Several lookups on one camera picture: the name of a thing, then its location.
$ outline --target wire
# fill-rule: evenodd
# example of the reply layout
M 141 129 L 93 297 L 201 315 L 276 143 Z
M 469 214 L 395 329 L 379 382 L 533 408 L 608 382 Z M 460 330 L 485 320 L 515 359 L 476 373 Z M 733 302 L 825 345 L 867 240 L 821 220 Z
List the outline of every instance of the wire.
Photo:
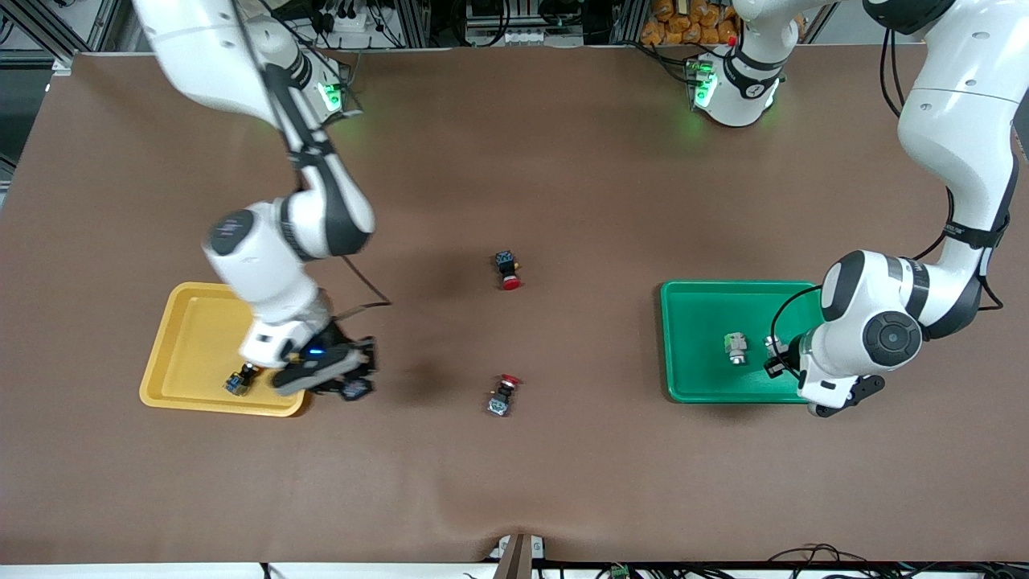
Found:
M 569 26 L 575 26 L 576 24 L 582 22 L 582 12 L 586 10 L 584 4 L 579 4 L 578 13 L 569 17 L 568 20 L 565 20 L 560 15 L 558 15 L 556 11 L 552 10 L 553 7 L 554 7 L 554 0 L 541 0 L 539 3 L 539 10 L 537 10 L 539 17 L 543 19 L 543 22 L 545 22 L 549 26 L 565 28 Z
M 361 273 L 361 269 L 357 268 L 357 265 L 354 264 L 354 261 L 350 258 L 350 255 L 341 255 L 341 257 L 343 257 L 343 260 L 346 261 L 347 264 L 350 266 L 350 270 L 354 272 L 354 275 L 356 275 L 357 278 L 360 279 L 364 283 L 364 285 L 366 285 L 367 288 L 370 289 L 371 293 L 375 294 L 376 297 L 378 297 L 379 300 L 381 300 L 381 301 L 379 301 L 379 302 L 370 302 L 370 303 L 367 303 L 367 304 L 361 304 L 359 306 L 354 306 L 354 307 L 350 309 L 347 312 L 344 312 L 342 314 L 338 314 L 338 315 L 333 316 L 332 317 L 333 321 L 335 321 L 335 322 L 342 322 L 344 320 L 347 320 L 348 318 L 352 318 L 354 316 L 357 316 L 357 315 L 361 314 L 364 311 L 368 311 L 368 310 L 371 310 L 371 309 L 382 309 L 382 307 L 392 306 L 393 305 L 393 300 L 390 300 L 389 298 L 387 298 L 386 294 L 383 294 L 380 291 L 380 289 L 378 287 L 376 287 L 376 284 L 371 283 L 371 281 L 367 277 L 365 277 L 363 273 Z
M 979 283 L 983 286 L 983 291 L 986 292 L 986 295 L 989 296 L 994 303 L 992 306 L 980 306 L 979 312 L 996 312 L 1004 310 L 1004 302 L 1001 302 L 1000 298 L 997 298 L 997 295 L 993 293 L 993 288 L 990 287 L 990 282 L 986 279 L 985 275 L 979 276 Z
M 883 91 L 883 99 L 886 101 L 886 104 L 890 107 L 890 110 L 893 111 L 893 114 L 899 118 L 900 109 L 897 108 L 897 105 L 893 104 L 893 99 L 890 98 L 890 94 L 886 89 L 886 48 L 890 42 L 890 32 L 891 31 L 887 29 L 886 34 L 883 35 L 883 51 L 879 56 L 879 87 Z
M 0 21 L 0 34 L 3 35 L 3 38 L 0 38 L 0 44 L 6 42 L 7 39 L 10 38 L 12 32 L 14 32 L 14 23 L 7 20 L 7 16 L 3 16 L 3 20 Z
M 665 72 L 667 72 L 669 76 L 671 76 L 672 78 L 675 78 L 679 82 L 682 82 L 683 84 L 696 84 L 696 82 L 694 82 L 693 80 L 689 80 L 688 78 L 686 78 L 684 76 L 680 76 L 679 74 L 677 74 L 675 72 L 675 70 L 669 68 L 669 65 L 672 65 L 672 64 L 680 66 L 680 67 L 684 67 L 686 65 L 686 59 L 679 60 L 679 59 L 673 59 L 671 57 L 666 57 L 666 56 L 661 55 L 660 52 L 658 52 L 657 48 L 648 48 L 647 46 L 645 46 L 645 45 L 643 45 L 643 44 L 641 44 L 641 43 L 639 43 L 639 42 L 637 42 L 635 40 L 619 40 L 617 43 L 618 44 L 625 44 L 627 46 L 635 46 L 636 49 L 638 49 L 639 51 L 643 52 L 644 55 L 646 55 L 646 56 L 650 57 L 651 59 L 653 59 L 653 60 L 658 61 L 659 63 L 661 63 L 661 67 L 665 69 Z M 712 53 L 712 55 L 714 55 L 714 56 L 716 56 L 718 58 L 724 58 L 721 55 L 715 53 L 713 50 L 711 50 L 707 46 L 704 46 L 703 44 L 698 44 L 697 42 L 687 42 L 686 44 L 694 44 L 694 45 L 700 46 L 703 50 L 705 50 L 705 51 L 707 51 L 709 53 Z
M 376 10 L 371 9 L 372 4 L 375 5 Z M 390 44 L 393 44 L 393 47 L 395 48 L 403 48 L 404 47 L 403 43 L 400 42 L 400 40 L 396 37 L 395 34 L 393 34 L 393 29 L 389 27 L 389 21 L 383 13 L 383 7 L 382 4 L 379 3 L 379 0 L 370 0 L 367 6 L 368 6 L 368 14 L 371 16 L 371 20 L 375 21 L 376 23 L 376 30 L 379 30 L 379 27 L 382 27 L 381 32 L 383 33 L 383 36 L 385 36 L 386 39 L 389 40 Z
M 890 31 L 890 62 L 893 68 L 893 86 L 897 89 L 897 98 L 900 99 L 900 107 L 903 108 L 903 89 L 900 88 L 900 75 L 897 74 L 897 33 Z
M 782 359 L 782 353 L 779 352 L 779 345 L 776 343 L 776 341 L 775 341 L 775 323 L 779 322 L 779 317 L 782 316 L 783 311 L 785 311 L 786 306 L 788 306 L 793 300 L 800 298 L 801 296 L 803 296 L 805 294 L 810 294 L 810 293 L 816 291 L 816 289 L 821 289 L 821 288 L 822 288 L 821 285 L 812 285 L 811 287 L 808 287 L 806 289 L 801 289 L 800 292 L 797 292 L 796 294 L 793 294 L 792 296 L 790 296 L 789 298 L 787 298 L 786 301 L 783 302 L 781 306 L 779 306 L 779 312 L 775 313 L 775 316 L 772 317 L 772 328 L 769 331 L 769 336 L 772 337 L 772 352 L 775 353 L 775 359 L 777 361 L 779 361 L 779 364 L 781 364 L 783 368 L 785 368 L 786 370 L 788 370 L 789 373 L 792 374 L 793 377 L 796 378 L 797 381 L 801 379 L 801 375 L 796 373 L 796 370 L 793 370 L 792 368 L 790 368 L 789 365 L 786 364 L 786 361 Z M 784 555 L 786 553 L 792 553 L 792 552 L 804 551 L 804 550 L 810 550 L 811 551 L 811 558 L 812 559 L 814 558 L 815 553 L 817 553 L 819 550 L 830 550 L 830 551 L 837 553 L 837 560 L 839 560 L 839 555 L 844 554 L 843 552 L 838 551 L 837 548 L 833 547 L 832 545 L 828 545 L 826 543 L 819 543 L 818 545 L 815 545 L 814 547 L 808 547 L 808 548 L 802 547 L 802 548 L 799 548 L 799 549 L 787 549 L 785 551 L 782 551 L 781 553 L 776 553 L 775 555 L 772 555 L 772 558 L 770 558 L 769 560 L 775 560 L 775 559 L 779 558 L 780 556 L 782 556 L 782 555 Z
M 915 571 L 912 571 L 908 575 L 901 575 L 900 579 L 911 579 L 912 577 L 914 577 L 914 576 L 916 576 L 916 575 L 918 575 L 920 573 L 925 573 L 926 571 L 929 571 L 930 569 L 932 569 L 933 567 L 936 567 L 937 565 L 939 565 L 938 560 L 936 563 L 930 563 L 929 565 L 927 565 L 927 566 L 925 566 L 925 567 L 923 567 L 921 569 L 916 569 Z
M 311 9 L 311 5 L 307 2 L 304 2 L 303 4 L 306 9 L 305 11 L 308 12 L 308 20 L 311 21 L 311 30 L 315 31 L 315 45 L 318 45 L 318 38 L 320 37 L 325 41 L 325 47 L 329 48 L 330 45 L 328 43 L 328 36 L 325 34 L 325 29 L 321 27 L 321 24 L 315 22 L 315 19 L 317 19 L 318 14 L 321 12 Z
M 947 220 L 949 222 L 951 219 L 954 218 L 954 191 L 951 190 L 951 187 L 946 187 L 946 188 L 947 188 Z M 911 258 L 915 259 L 917 261 L 917 260 L 921 259 L 922 257 L 928 255 L 929 253 L 932 252 L 933 249 L 935 249 L 936 247 L 938 247 L 939 244 L 944 242 L 944 239 L 946 237 L 947 237 L 947 234 L 945 234 L 943 231 L 941 231 L 939 234 L 936 236 L 936 240 L 935 241 L 933 241 L 932 243 L 930 243 L 928 247 L 926 247 L 921 252 L 919 252 L 917 255 L 915 255 L 914 257 L 911 257 Z
M 465 0 L 454 0 L 454 4 L 451 5 L 451 22 L 450 22 L 451 32 L 454 34 L 454 38 L 457 39 L 458 44 L 460 44 L 462 46 L 476 46 L 477 47 L 478 46 L 477 44 L 472 44 L 471 42 L 468 42 L 467 38 L 465 38 L 465 34 L 468 31 L 467 16 L 465 16 L 464 19 L 462 19 L 461 15 L 460 15 L 460 12 L 458 10 L 458 8 L 462 4 L 464 4 L 464 2 L 465 2 Z M 458 26 L 458 23 L 461 20 L 465 21 L 465 32 L 461 32 L 461 29 Z M 490 40 L 486 44 L 483 44 L 482 47 L 485 48 L 485 47 L 492 46 L 492 45 L 496 44 L 497 42 L 500 41 L 501 38 L 504 37 L 505 34 L 507 34 L 507 28 L 511 24 L 511 4 L 510 4 L 510 0 L 504 0 L 503 7 L 500 10 L 500 16 L 498 19 L 498 23 L 499 23 L 500 26 L 499 26 L 499 28 L 497 28 L 497 33 L 493 36 L 492 40 Z

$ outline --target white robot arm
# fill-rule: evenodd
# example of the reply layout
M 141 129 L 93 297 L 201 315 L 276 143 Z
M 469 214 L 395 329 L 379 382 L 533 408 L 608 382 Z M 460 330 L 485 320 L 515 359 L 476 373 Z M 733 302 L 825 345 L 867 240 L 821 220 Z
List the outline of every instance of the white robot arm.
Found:
M 307 183 L 224 216 L 204 243 L 214 269 L 254 316 L 240 348 L 247 364 L 226 388 L 243 394 L 260 369 L 285 368 L 312 352 L 320 358 L 310 372 L 289 368 L 276 376 L 280 394 L 353 371 L 367 353 L 343 348 L 349 340 L 304 270 L 306 261 L 357 252 L 375 230 L 367 200 L 322 129 L 341 112 L 335 71 L 274 19 L 241 23 L 233 0 L 135 0 L 135 6 L 171 83 L 203 105 L 278 128 Z
M 743 20 L 735 46 L 719 47 L 698 60 L 710 72 L 694 91 L 694 104 L 729 126 L 745 126 L 772 106 L 783 65 L 796 46 L 793 16 L 826 0 L 736 0 Z
M 737 6 L 747 20 L 747 6 L 761 4 L 786 5 L 790 14 L 811 7 L 775 0 Z M 928 46 L 897 133 L 908 154 L 948 186 L 953 208 L 935 263 L 854 251 L 829 268 L 822 283 L 826 322 L 795 337 L 784 361 L 819 417 L 879 392 L 884 382 L 878 374 L 910 362 L 923 340 L 972 322 L 990 256 L 1008 222 L 1018 173 L 1012 119 L 1029 87 L 1029 0 L 864 0 L 864 6 L 883 26 Z M 767 12 L 754 10 L 765 15 L 748 21 L 744 49 L 748 35 L 773 38 L 778 32 L 789 44 L 792 25 L 782 24 L 781 14 L 776 24 Z M 752 28 L 758 23 L 770 28 L 757 34 Z M 774 42 L 761 46 L 765 61 L 784 58 Z M 766 103 L 748 108 L 739 95 L 718 87 L 706 110 L 729 124 L 751 122 Z M 726 110 L 735 114 L 728 121 L 717 116 Z

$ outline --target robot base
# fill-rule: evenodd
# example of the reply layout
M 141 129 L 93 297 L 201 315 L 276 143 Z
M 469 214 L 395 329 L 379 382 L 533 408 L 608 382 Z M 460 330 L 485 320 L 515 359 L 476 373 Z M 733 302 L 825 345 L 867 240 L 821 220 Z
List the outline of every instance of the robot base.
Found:
M 696 78 L 701 83 L 690 91 L 693 105 L 708 113 L 716 122 L 726 126 L 746 126 L 754 123 L 765 110 L 772 106 L 777 79 L 771 87 L 751 86 L 760 91 L 756 98 L 744 98 L 740 89 L 726 78 L 725 65 L 720 56 L 702 55 L 700 65 L 709 65 L 711 72 L 698 72 Z

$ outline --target brown table mat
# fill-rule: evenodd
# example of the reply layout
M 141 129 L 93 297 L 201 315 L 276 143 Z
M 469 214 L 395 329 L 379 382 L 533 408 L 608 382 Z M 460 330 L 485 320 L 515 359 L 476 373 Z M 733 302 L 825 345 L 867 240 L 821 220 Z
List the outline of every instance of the brown table mat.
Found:
M 921 50 L 899 52 L 910 81 Z M 171 289 L 216 280 L 211 223 L 291 187 L 277 133 L 150 58 L 78 58 L 0 214 L 0 560 L 469 560 L 516 531 L 559 559 L 1029 558 L 1024 185 L 991 268 L 1007 310 L 860 408 L 664 394 L 662 282 L 819 279 L 935 237 L 943 184 L 877 66 L 799 49 L 732 130 L 631 49 L 367 57 L 366 113 L 332 134 L 379 218 L 356 261 L 396 302 L 347 324 L 380 340 L 379 392 L 270 420 L 137 389 Z M 340 310 L 371 298 L 340 260 L 309 272 Z M 502 372 L 526 383 L 508 420 L 484 409 Z

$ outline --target green tray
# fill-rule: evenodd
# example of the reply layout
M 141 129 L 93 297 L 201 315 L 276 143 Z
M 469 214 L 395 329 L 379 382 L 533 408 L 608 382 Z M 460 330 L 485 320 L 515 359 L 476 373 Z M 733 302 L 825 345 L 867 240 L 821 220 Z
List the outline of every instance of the green tray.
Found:
M 668 394 L 689 404 L 804 404 L 796 381 L 765 373 L 765 337 L 787 298 L 808 281 L 667 281 L 661 287 Z M 779 317 L 783 342 L 823 322 L 821 292 L 805 294 Z M 725 334 L 747 337 L 747 364 L 733 366 Z

